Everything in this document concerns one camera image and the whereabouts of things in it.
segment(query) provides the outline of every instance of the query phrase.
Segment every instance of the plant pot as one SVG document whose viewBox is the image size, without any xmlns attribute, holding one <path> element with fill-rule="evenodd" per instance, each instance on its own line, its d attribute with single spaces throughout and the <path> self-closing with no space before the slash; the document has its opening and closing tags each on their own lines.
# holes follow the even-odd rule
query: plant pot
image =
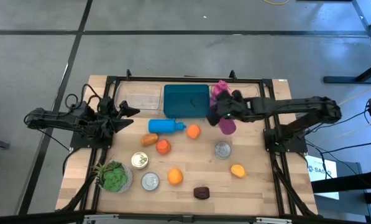
<svg viewBox="0 0 371 224">
<path fill-rule="evenodd" d="M 112 193 L 117 193 L 117 194 L 123 193 L 126 190 L 128 190 L 133 182 L 133 174 L 129 167 L 127 167 L 124 164 L 122 164 L 122 166 L 123 166 L 125 175 L 127 176 L 127 182 L 118 191 L 110 191 L 110 190 L 105 189 L 99 178 L 97 179 L 98 186 L 107 192 L 112 192 Z"/>
</svg>

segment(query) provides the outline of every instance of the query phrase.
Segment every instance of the floor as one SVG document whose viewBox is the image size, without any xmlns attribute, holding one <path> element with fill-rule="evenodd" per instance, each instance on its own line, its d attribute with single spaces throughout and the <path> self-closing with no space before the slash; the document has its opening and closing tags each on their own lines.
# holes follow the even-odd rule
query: floor
<svg viewBox="0 0 371 224">
<path fill-rule="evenodd" d="M 355 0 L 371 22 L 371 1 Z M 87 0 L 0 0 L 0 30 L 78 30 Z M 65 96 L 80 94 L 89 75 L 285 78 L 294 98 L 328 96 L 337 102 L 371 85 L 324 84 L 325 75 L 354 76 L 371 66 L 366 35 L 326 35 L 320 31 L 365 28 L 351 2 L 290 0 L 283 6 L 248 0 L 99 0 L 93 1 L 85 30 L 301 30 L 313 35 L 83 35 Z M 22 122 L 30 110 L 52 108 L 75 35 L 0 33 L 0 216 L 17 212 L 41 134 Z M 348 118 L 364 110 L 371 91 L 341 106 Z M 308 139 L 324 149 L 371 141 L 371 127 L 334 138 L 366 124 L 359 116 Z M 71 133 L 54 130 L 69 145 Z M 317 156 L 314 149 L 309 154 Z M 30 213 L 51 212 L 62 179 L 66 150 L 51 142 L 37 182 Z M 371 171 L 371 146 L 340 151 L 343 161 Z M 326 217 L 361 220 L 358 215 L 319 211 Z"/>
</svg>

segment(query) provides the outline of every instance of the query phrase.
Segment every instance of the dark chocolate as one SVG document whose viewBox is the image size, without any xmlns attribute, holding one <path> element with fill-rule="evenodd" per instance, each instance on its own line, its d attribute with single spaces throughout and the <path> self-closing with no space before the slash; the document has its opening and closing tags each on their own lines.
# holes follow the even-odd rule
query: dark chocolate
<svg viewBox="0 0 371 224">
<path fill-rule="evenodd" d="M 201 200 L 210 198 L 209 188 L 208 187 L 195 187 L 193 189 L 193 196 Z"/>
</svg>

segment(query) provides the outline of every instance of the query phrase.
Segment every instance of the potted succulent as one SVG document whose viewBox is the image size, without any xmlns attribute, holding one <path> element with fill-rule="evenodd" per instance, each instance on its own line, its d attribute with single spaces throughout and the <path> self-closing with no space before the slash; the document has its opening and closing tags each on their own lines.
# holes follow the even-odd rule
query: potted succulent
<svg viewBox="0 0 371 224">
<path fill-rule="evenodd" d="M 133 181 L 131 170 L 121 162 L 111 161 L 94 167 L 97 184 L 107 192 L 123 193 Z"/>
</svg>

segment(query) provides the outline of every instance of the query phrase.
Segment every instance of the tin can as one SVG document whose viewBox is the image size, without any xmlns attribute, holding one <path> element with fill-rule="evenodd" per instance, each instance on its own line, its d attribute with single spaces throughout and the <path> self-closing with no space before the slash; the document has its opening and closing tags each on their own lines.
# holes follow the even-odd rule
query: tin can
<svg viewBox="0 0 371 224">
<path fill-rule="evenodd" d="M 232 149 L 226 142 L 220 142 L 216 145 L 216 156 L 218 159 L 227 159 L 231 155 Z"/>
<path fill-rule="evenodd" d="M 136 152 L 131 157 L 131 164 L 136 169 L 142 169 L 148 164 L 148 156 L 143 152 Z"/>
<path fill-rule="evenodd" d="M 141 186 L 145 190 L 155 190 L 159 186 L 159 177 L 154 172 L 148 172 L 142 176 Z"/>
</svg>

